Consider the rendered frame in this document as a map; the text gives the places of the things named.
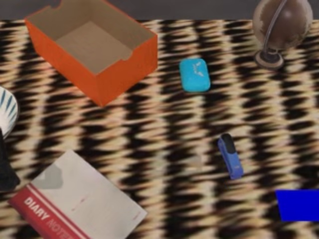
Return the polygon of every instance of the brown globe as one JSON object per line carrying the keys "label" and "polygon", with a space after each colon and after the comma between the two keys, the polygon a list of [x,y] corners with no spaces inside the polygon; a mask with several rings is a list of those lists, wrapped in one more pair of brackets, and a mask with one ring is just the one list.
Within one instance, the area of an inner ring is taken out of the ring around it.
{"label": "brown globe", "polygon": [[[256,38],[264,43],[270,22],[281,0],[261,0],[253,17]],[[305,38],[313,21],[308,0],[288,0],[270,34],[268,47],[276,50],[297,46]]]}

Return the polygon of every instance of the gray wall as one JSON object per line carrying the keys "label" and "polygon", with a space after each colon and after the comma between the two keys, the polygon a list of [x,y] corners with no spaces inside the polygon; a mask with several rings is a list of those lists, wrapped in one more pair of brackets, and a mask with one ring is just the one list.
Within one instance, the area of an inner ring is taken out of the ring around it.
{"label": "gray wall", "polygon": [[[60,0],[0,0],[0,19],[22,19]],[[135,19],[251,19],[259,0],[109,0]],[[319,0],[309,0],[319,19]]]}

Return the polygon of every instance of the orange box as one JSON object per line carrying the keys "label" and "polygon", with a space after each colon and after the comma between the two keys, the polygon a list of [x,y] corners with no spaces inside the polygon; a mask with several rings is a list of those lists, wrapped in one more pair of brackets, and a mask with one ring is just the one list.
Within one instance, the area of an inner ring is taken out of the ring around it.
{"label": "orange box", "polygon": [[62,0],[25,23],[36,52],[99,106],[158,65],[157,35],[104,0]]}

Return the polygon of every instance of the leopard print surface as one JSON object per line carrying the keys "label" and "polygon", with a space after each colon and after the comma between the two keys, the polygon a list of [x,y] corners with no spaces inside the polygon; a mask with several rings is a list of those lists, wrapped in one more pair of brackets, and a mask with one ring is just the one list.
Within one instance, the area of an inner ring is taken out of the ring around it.
{"label": "leopard print surface", "polygon": [[[278,72],[256,67],[251,21],[142,23],[159,35],[158,70],[99,108],[35,53],[23,21],[0,22],[0,82],[20,102],[6,139],[17,190],[73,149],[148,211],[130,239],[318,238],[317,223],[280,221],[274,190],[319,185],[319,21]],[[187,57],[206,60],[210,91],[182,90]],[[239,180],[216,146],[225,132]],[[0,239],[40,238],[12,195],[0,194]]]}

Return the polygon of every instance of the globe base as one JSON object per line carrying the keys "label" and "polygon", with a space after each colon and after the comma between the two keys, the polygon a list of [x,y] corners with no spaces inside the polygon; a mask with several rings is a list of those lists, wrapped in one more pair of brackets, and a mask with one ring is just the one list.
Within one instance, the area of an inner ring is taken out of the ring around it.
{"label": "globe base", "polygon": [[267,70],[278,70],[284,65],[284,59],[276,51],[270,51],[265,53],[264,51],[258,51],[256,52],[254,56],[256,64]]}

